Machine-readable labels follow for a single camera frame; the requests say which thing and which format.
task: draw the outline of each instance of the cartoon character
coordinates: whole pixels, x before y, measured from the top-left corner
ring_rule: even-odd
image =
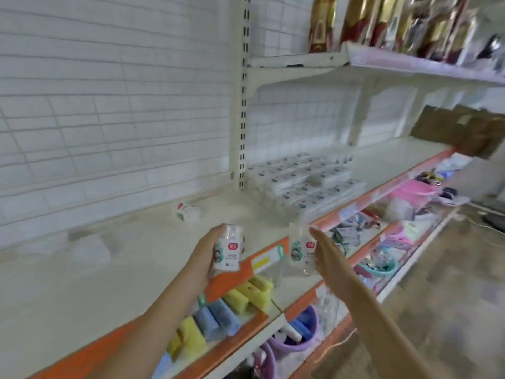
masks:
[[[221,263],[223,261],[223,247],[221,242],[217,242],[214,246],[214,262]]]
[[[300,241],[293,242],[291,244],[291,259],[293,261],[300,261],[303,257],[304,257],[304,254],[301,251]]]

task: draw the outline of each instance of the hand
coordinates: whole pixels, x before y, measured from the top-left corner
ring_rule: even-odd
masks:
[[[212,267],[212,258],[214,255],[214,244],[218,242],[219,237],[225,231],[226,224],[213,227],[196,244],[184,269],[191,277],[198,281],[205,288],[210,279],[210,270]]]
[[[335,296],[347,302],[361,281],[345,260],[342,251],[325,233],[313,227],[309,232],[317,241],[316,270]]]

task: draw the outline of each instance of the tiled floor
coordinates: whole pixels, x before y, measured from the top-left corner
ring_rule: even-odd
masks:
[[[505,235],[451,221],[384,305],[436,377],[505,378]],[[312,376],[379,378],[357,334]]]

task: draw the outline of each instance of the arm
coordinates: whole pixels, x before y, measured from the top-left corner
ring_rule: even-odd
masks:
[[[92,379],[149,379],[189,307],[208,282],[212,251],[224,226],[212,228],[196,245],[186,266],[138,319],[128,339],[94,372]]]
[[[382,379],[434,379],[426,362],[372,293],[359,280],[342,252],[325,233],[310,229],[318,241],[316,268],[332,292],[347,306],[360,338]]]

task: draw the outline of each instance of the person's right hand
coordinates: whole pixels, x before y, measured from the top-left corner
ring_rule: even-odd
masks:
[[[323,231],[311,227],[309,232],[317,241],[316,270],[335,296],[347,302],[355,287],[361,284],[359,278],[342,251]]]

